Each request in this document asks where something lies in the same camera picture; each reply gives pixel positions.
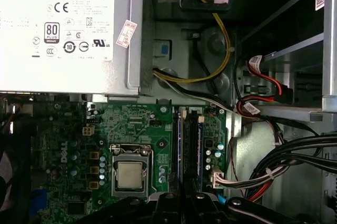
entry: motherboard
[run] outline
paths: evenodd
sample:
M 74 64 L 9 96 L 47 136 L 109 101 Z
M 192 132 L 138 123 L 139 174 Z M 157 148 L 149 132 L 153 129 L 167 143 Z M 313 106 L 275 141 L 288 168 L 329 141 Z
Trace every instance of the motherboard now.
M 208 106 L 45 102 L 34 105 L 33 117 L 32 187 L 47 191 L 43 224 L 174 191 L 191 168 L 202 191 L 211 166 L 225 167 L 225 114 Z

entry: white cable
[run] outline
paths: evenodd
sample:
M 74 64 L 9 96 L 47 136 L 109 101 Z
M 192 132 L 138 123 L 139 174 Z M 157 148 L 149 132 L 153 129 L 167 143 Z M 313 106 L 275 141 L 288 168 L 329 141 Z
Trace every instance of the white cable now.
M 161 78 L 160 76 L 158 76 L 156 73 L 153 73 L 158 79 L 160 79 L 161 81 L 163 81 L 164 83 L 166 83 L 172 90 L 174 90 L 176 93 L 180 94 L 180 95 L 185 95 L 185 96 L 188 96 L 192 99 L 196 99 L 196 100 L 203 100 L 203 101 L 206 101 L 206 102 L 209 102 L 209 103 L 212 103 L 212 104 L 215 104 L 216 106 L 220 107 L 221 109 L 224 109 L 225 111 L 228 111 L 228 112 L 233 112 L 231 110 L 229 110 L 228 108 L 224 107 L 222 104 L 212 100 L 212 99 L 208 99 L 208 98 L 204 98 L 204 97 L 201 97 L 201 96 L 194 96 L 194 95 L 189 95 L 189 94 L 185 94 L 185 93 L 182 93 L 180 92 L 179 90 L 177 90 L 175 87 L 173 87 L 172 85 L 169 84 L 169 82 L 163 78 Z
M 270 174 L 273 176 L 274 174 L 280 172 L 284 167 L 277 167 L 276 169 L 272 170 L 270 172 Z M 258 177 L 258 178 L 255 178 L 255 179 L 251 179 L 251 180 L 246 180 L 246 181 L 230 181 L 230 180 L 226 180 L 226 179 L 223 179 L 221 178 L 220 176 L 216 176 L 216 179 L 221 182 L 222 184 L 230 184 L 230 185 L 233 185 L 233 184 L 236 184 L 236 183 L 246 183 L 246 182 L 254 182 L 254 181 L 260 181 L 261 179 L 270 179 L 270 175 L 269 174 L 266 174 L 266 175 L 263 175 L 261 177 Z

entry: ce mark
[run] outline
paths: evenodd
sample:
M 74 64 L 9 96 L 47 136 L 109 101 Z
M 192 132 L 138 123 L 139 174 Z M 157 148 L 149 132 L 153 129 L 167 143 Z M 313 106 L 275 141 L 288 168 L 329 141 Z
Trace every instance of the ce mark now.
M 56 4 L 54 5 L 54 10 L 55 10 L 56 12 L 60 12 L 60 11 L 59 11 L 59 5 L 60 5 L 60 4 L 61 4 L 61 3 L 59 2 L 59 3 L 56 3 Z M 69 3 L 65 3 L 65 4 L 63 4 L 63 6 L 62 6 L 63 11 L 66 12 L 66 13 L 68 13 L 68 4 L 69 4 Z

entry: power supply unit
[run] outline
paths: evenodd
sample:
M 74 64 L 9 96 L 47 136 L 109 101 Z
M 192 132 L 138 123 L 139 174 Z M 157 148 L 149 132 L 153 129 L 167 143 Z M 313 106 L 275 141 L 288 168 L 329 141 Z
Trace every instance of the power supply unit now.
M 142 15 L 143 0 L 0 0 L 0 91 L 138 95 Z

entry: cpu socket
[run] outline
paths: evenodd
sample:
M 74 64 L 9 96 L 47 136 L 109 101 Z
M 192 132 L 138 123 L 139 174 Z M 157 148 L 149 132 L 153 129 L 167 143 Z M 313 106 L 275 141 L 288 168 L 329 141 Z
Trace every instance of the cpu socket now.
M 153 165 L 153 150 L 149 145 L 113 144 L 111 195 L 114 197 L 148 197 Z

